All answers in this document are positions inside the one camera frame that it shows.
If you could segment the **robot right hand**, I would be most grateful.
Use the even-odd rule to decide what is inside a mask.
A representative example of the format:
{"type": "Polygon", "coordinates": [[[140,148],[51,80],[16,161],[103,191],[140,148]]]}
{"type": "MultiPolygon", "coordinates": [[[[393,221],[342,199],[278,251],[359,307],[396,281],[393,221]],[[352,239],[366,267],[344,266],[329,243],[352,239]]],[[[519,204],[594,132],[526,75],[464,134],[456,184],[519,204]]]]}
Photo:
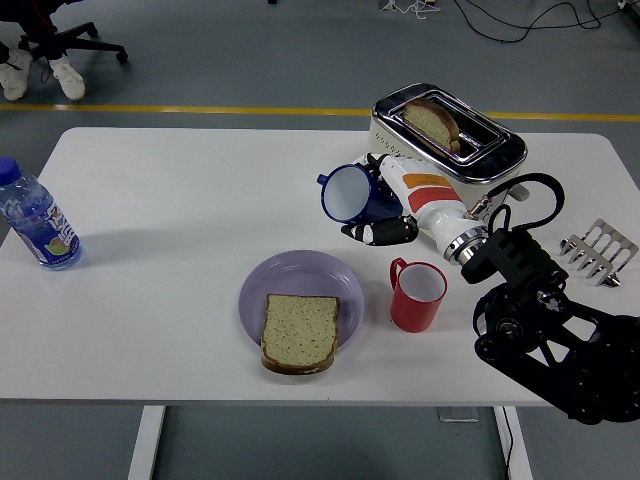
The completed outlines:
{"type": "Polygon", "coordinates": [[[390,154],[368,153],[358,160],[373,169],[374,179],[390,188],[403,207],[399,216],[344,226],[341,232],[369,246],[406,244],[421,231],[448,261],[488,238],[485,224],[467,214],[459,194],[434,164],[390,154]]]}

